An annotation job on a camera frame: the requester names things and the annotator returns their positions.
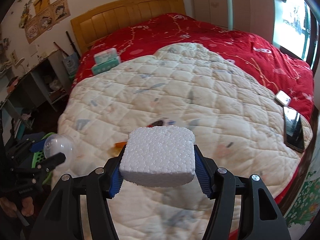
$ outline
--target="white cabinet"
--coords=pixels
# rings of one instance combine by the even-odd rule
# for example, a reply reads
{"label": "white cabinet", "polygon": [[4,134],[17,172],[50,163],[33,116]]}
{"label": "white cabinet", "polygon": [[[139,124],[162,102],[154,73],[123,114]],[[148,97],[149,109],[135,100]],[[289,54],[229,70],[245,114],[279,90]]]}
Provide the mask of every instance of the white cabinet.
{"label": "white cabinet", "polygon": [[[199,21],[228,28],[228,0],[194,0]],[[233,29],[273,41],[275,0],[232,0]]]}

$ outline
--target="person's hand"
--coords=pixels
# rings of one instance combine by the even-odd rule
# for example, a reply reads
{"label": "person's hand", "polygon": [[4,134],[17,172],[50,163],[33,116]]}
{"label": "person's hand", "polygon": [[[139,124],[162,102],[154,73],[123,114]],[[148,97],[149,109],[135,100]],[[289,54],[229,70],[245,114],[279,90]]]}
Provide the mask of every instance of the person's hand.
{"label": "person's hand", "polygon": [[[33,206],[33,200],[31,197],[27,197],[21,200],[22,203],[22,210],[21,214],[25,217],[30,217],[33,215],[34,206]],[[17,207],[15,203],[10,202],[6,197],[0,198],[0,206],[2,207],[4,213],[11,218],[17,217],[16,211]]]}

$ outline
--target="clear plastic ball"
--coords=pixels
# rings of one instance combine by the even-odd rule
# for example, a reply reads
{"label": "clear plastic ball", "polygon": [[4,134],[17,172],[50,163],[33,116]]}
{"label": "clear plastic ball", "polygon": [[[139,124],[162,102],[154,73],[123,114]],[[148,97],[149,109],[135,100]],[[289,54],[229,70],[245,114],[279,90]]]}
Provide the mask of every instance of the clear plastic ball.
{"label": "clear plastic ball", "polygon": [[57,153],[63,153],[66,156],[64,163],[60,164],[58,168],[63,166],[68,167],[72,162],[73,155],[75,154],[74,141],[70,136],[52,134],[50,135],[44,143],[44,156],[49,158]]}

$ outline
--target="tissue box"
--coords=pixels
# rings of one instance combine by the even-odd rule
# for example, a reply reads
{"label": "tissue box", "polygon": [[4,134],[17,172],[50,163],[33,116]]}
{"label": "tissue box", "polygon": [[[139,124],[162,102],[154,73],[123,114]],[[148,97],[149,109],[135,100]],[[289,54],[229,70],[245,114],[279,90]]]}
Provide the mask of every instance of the tissue box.
{"label": "tissue box", "polygon": [[117,50],[115,48],[107,49],[98,54],[95,54],[94,61],[97,65],[107,62],[109,60],[115,59],[118,57]]}
{"label": "tissue box", "polygon": [[120,59],[120,57],[117,57],[117,58],[114,58],[114,59],[109,60],[107,62],[98,64],[98,65],[94,65],[91,68],[91,70],[94,75],[98,75],[100,73],[103,73],[103,72],[106,72],[106,71],[112,69],[115,66],[118,66],[120,63],[121,63],[121,59]]}

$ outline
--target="poster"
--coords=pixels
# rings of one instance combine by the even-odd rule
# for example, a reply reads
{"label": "poster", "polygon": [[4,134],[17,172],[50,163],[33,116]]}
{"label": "poster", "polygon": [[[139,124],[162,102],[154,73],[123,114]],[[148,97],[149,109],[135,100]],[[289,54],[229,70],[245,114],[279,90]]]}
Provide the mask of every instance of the poster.
{"label": "poster", "polygon": [[50,0],[35,0],[33,6],[35,7],[36,14],[39,14],[42,10],[50,5]]}
{"label": "poster", "polygon": [[40,36],[40,30],[38,28],[38,17],[33,17],[30,21],[24,26],[27,40],[29,44],[33,42],[36,38]]}
{"label": "poster", "polygon": [[29,2],[24,5],[23,12],[22,12],[20,22],[19,22],[20,29],[23,29],[24,26],[26,25],[27,21],[32,18],[32,15],[30,14],[30,9],[29,9],[31,2],[32,1],[29,0]]}
{"label": "poster", "polygon": [[25,33],[29,44],[70,15],[67,0],[57,0],[45,7],[35,17],[28,20],[25,25]]}
{"label": "poster", "polygon": [[40,34],[44,33],[54,25],[53,13],[50,7],[47,7],[37,15],[37,22]]}
{"label": "poster", "polygon": [[55,24],[70,16],[67,0],[57,0],[51,5]]}

